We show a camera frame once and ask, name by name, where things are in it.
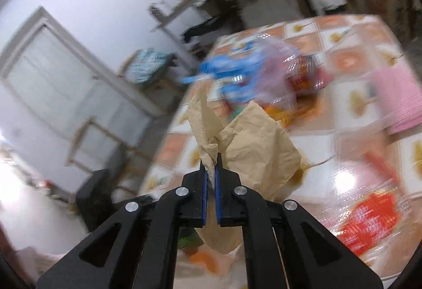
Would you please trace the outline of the white panel door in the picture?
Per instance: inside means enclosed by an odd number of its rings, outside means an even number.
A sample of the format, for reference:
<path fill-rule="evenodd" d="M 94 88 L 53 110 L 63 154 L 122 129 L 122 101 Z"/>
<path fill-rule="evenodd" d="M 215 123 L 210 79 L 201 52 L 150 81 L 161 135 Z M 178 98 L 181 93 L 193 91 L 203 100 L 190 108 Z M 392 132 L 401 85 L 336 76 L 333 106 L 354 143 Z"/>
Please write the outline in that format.
<path fill-rule="evenodd" d="M 1 13 L 1 134 L 34 174 L 75 192 L 88 174 L 65 161 L 88 118 L 134 145 L 161 114 L 43 7 Z M 77 158 L 104 166 L 82 152 Z"/>

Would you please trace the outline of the brown paper bag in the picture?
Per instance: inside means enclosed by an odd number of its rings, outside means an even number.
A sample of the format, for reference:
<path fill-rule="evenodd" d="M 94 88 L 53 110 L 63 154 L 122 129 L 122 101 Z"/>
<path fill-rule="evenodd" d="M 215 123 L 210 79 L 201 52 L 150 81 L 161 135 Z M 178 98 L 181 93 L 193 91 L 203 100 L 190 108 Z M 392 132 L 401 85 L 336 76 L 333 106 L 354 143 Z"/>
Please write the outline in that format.
<path fill-rule="evenodd" d="M 207 104 L 205 88 L 199 87 L 187 114 L 211 182 L 221 157 L 224 168 L 237 173 L 242 185 L 273 200 L 300 167 L 302 156 L 286 131 L 256 102 L 224 125 Z"/>

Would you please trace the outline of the clear pinkish plastic bag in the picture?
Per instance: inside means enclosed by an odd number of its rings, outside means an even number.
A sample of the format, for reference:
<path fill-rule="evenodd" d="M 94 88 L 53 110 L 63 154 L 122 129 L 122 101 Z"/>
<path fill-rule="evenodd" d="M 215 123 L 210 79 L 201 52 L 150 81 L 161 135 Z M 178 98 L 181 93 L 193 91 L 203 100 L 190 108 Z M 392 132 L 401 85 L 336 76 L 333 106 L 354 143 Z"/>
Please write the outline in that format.
<path fill-rule="evenodd" d="M 296 46 L 289 44 L 278 37 L 264 34 L 260 35 L 255 41 L 259 45 L 263 46 L 267 58 L 262 66 L 257 84 L 259 95 L 256 99 L 251 101 L 256 102 L 261 105 L 261 107 L 267 104 L 279 102 L 282 105 L 286 103 L 294 104 L 296 108 L 299 98 L 313 97 L 317 95 L 297 96 L 287 82 L 288 67 L 296 58 L 307 54 L 300 51 Z M 327 70 L 325 70 L 325 75 L 327 79 L 326 86 L 328 86 L 328 84 L 332 81 L 332 76 Z M 249 102 L 231 105 L 240 106 L 246 105 Z"/>

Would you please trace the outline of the red cylindrical snack can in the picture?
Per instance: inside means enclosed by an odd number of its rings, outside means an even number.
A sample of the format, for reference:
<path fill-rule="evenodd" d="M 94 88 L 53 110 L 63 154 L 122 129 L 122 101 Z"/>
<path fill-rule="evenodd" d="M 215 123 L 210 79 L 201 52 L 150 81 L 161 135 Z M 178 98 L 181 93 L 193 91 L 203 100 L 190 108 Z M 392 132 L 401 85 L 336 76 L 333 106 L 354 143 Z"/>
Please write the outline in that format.
<path fill-rule="evenodd" d="M 314 55 L 302 55 L 288 67 L 287 82 L 297 96 L 318 94 L 326 87 L 325 70 Z"/>

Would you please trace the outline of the red flat snack packet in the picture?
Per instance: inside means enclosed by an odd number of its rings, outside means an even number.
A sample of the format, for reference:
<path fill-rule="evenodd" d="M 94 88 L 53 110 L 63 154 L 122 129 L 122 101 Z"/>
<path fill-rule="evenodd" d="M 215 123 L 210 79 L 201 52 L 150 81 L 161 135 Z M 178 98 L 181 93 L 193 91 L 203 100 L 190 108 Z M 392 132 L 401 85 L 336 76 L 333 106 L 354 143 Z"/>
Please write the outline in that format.
<path fill-rule="evenodd" d="M 351 210 L 337 238 L 356 256 L 362 256 L 394 231 L 399 217 L 393 194 L 370 194 Z"/>

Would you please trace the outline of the blue plastic snack bag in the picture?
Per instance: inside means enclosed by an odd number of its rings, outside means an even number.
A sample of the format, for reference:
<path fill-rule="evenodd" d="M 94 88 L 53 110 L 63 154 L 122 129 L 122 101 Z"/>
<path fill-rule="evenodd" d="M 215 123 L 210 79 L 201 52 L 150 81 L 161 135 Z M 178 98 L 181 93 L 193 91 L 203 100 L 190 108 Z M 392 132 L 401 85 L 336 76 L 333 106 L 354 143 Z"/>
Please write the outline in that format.
<path fill-rule="evenodd" d="M 212 79 L 219 85 L 221 97 L 230 104 L 243 104 L 258 97 L 257 84 L 266 58 L 263 46 L 250 41 L 234 55 L 215 55 L 205 60 L 197 74 L 184 77 L 182 83 Z"/>

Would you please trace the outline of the black trash bin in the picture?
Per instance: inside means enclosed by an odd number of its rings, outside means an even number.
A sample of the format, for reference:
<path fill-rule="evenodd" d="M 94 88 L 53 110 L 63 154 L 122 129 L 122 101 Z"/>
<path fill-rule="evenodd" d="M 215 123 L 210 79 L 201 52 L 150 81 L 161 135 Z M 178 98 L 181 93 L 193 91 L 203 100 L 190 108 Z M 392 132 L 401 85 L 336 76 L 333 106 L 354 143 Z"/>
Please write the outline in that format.
<path fill-rule="evenodd" d="M 115 209 L 108 169 L 94 171 L 76 193 L 76 207 L 89 232 L 97 229 Z"/>

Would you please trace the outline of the floral tile-pattern tablecloth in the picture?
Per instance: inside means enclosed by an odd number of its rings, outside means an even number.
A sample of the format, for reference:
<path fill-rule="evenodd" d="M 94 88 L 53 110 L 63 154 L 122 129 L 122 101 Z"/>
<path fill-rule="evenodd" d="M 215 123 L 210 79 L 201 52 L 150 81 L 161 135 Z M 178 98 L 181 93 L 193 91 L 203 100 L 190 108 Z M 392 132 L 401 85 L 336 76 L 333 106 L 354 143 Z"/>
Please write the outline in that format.
<path fill-rule="evenodd" d="M 334 231 L 369 195 L 395 196 L 400 213 L 395 230 L 363 255 L 390 283 L 421 240 L 421 178 L 413 160 L 421 127 L 391 134 L 370 82 L 373 70 L 406 64 L 399 41 L 378 15 L 314 17 L 258 32 L 314 56 L 334 77 L 316 98 L 296 104 L 298 114 L 287 130 L 311 167 L 279 196 L 295 199 Z"/>

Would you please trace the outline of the chair with patterned cushion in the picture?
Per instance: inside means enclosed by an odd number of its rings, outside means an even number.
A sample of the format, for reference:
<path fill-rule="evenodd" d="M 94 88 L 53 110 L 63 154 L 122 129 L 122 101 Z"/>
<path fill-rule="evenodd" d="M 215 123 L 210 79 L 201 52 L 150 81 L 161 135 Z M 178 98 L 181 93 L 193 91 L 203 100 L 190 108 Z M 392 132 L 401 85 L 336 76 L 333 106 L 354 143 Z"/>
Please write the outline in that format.
<path fill-rule="evenodd" d="M 117 76 L 137 89 L 150 89 L 157 84 L 170 67 L 175 66 L 177 57 L 173 53 L 162 53 L 154 48 L 136 50 L 122 64 Z"/>

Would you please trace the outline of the orange snack wrapper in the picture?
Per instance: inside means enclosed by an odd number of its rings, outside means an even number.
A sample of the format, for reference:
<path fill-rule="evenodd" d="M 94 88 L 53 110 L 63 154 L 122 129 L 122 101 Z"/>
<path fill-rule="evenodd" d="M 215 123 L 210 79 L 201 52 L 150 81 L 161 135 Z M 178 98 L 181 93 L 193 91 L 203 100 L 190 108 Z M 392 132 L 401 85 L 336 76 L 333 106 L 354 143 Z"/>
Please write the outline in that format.
<path fill-rule="evenodd" d="M 263 106 L 264 111 L 282 127 L 289 127 L 296 119 L 294 104 L 272 103 Z"/>

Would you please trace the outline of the wooden frame chair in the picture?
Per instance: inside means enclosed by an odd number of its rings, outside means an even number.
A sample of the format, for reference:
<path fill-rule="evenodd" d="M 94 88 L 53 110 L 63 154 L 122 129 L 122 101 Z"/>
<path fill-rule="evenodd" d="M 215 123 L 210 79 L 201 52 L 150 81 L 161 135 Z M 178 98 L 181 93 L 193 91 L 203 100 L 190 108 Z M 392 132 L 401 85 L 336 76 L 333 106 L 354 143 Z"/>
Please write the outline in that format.
<path fill-rule="evenodd" d="M 92 175 L 94 169 L 79 160 L 77 158 L 78 153 L 82 152 L 85 156 L 104 165 L 118 146 L 123 146 L 126 153 L 147 160 L 150 159 L 150 157 L 141 152 L 137 146 L 131 145 L 127 141 L 119 138 L 110 130 L 106 129 L 106 127 L 100 125 L 95 117 L 90 117 L 74 133 L 70 149 L 66 156 L 65 166 L 74 166 L 84 173 Z"/>

